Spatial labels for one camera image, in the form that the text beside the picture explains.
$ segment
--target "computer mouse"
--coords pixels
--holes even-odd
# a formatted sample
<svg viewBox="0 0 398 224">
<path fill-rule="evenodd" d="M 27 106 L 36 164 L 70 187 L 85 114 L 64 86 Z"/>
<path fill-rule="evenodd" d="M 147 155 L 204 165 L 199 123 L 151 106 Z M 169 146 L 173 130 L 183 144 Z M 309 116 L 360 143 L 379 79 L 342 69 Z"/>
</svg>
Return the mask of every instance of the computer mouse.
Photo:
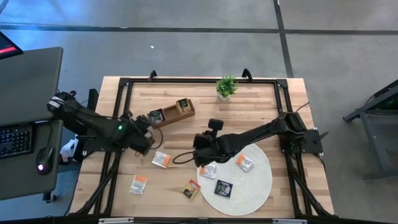
<svg viewBox="0 0 398 224">
<path fill-rule="evenodd" d="M 46 146 L 39 150 L 36 157 L 36 170 L 40 175 L 46 175 L 52 170 L 54 148 Z"/>
</svg>

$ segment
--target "snack packet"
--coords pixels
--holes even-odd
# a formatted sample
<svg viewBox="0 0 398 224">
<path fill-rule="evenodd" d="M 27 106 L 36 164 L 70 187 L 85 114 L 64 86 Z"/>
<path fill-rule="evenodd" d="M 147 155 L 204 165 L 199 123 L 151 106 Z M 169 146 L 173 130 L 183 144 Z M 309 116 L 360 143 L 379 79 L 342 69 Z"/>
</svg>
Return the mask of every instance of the snack packet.
<svg viewBox="0 0 398 224">
<path fill-rule="evenodd" d="M 211 179 L 216 178 L 217 166 L 216 164 L 208 164 L 200 169 L 199 174 Z"/>
<path fill-rule="evenodd" d="M 217 180 L 216 189 L 214 190 L 214 194 L 218 194 L 224 197 L 230 197 L 232 192 L 233 184 L 228 182 Z"/>
<path fill-rule="evenodd" d="M 254 166 L 254 161 L 244 156 L 244 154 L 241 154 L 236 160 L 236 165 L 240 167 L 243 171 L 249 172 Z"/>
<path fill-rule="evenodd" d="M 155 153 L 154 160 L 152 161 L 153 164 L 161 166 L 163 168 L 167 168 L 167 165 L 170 161 L 170 155 L 164 154 L 163 152 L 157 151 Z"/>
<path fill-rule="evenodd" d="M 148 178 L 136 175 L 130 187 L 130 193 L 142 194 L 144 193 L 145 186 L 147 185 Z"/>
<path fill-rule="evenodd" d="M 200 186 L 194 180 L 190 180 L 189 183 L 185 185 L 185 189 L 183 194 L 187 196 L 189 199 L 193 198 L 198 191 L 200 190 Z"/>
</svg>

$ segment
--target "potted plant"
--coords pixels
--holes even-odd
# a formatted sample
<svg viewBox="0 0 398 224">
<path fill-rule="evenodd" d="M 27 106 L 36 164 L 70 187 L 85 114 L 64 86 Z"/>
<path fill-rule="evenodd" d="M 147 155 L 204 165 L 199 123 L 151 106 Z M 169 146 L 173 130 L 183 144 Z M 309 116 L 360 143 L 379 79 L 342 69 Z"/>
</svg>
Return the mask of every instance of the potted plant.
<svg viewBox="0 0 398 224">
<path fill-rule="evenodd" d="M 234 77 L 223 77 L 217 82 L 217 95 L 221 100 L 228 99 L 232 94 L 235 94 L 238 88 L 238 83 L 234 82 Z"/>
</svg>

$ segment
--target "white pot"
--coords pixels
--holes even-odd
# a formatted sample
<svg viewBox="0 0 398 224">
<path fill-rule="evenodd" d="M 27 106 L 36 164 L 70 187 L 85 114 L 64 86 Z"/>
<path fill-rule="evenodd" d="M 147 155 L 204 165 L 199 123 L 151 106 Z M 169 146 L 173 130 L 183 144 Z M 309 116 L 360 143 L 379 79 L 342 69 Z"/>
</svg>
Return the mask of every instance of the white pot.
<svg viewBox="0 0 398 224">
<path fill-rule="evenodd" d="M 221 100 L 227 100 L 231 95 L 227 96 L 227 97 L 223 97 L 223 95 L 221 95 L 219 92 L 217 92 L 217 96 L 218 98 L 220 98 Z"/>
</svg>

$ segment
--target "keyboard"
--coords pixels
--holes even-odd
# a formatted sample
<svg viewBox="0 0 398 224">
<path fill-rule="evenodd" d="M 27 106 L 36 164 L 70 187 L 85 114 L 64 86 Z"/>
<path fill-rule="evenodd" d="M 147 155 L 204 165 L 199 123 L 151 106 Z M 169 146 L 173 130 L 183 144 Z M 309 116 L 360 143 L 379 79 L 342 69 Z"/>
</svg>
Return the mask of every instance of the keyboard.
<svg viewBox="0 0 398 224">
<path fill-rule="evenodd" d="M 0 159 L 32 152 L 32 125 L 0 128 Z"/>
</svg>

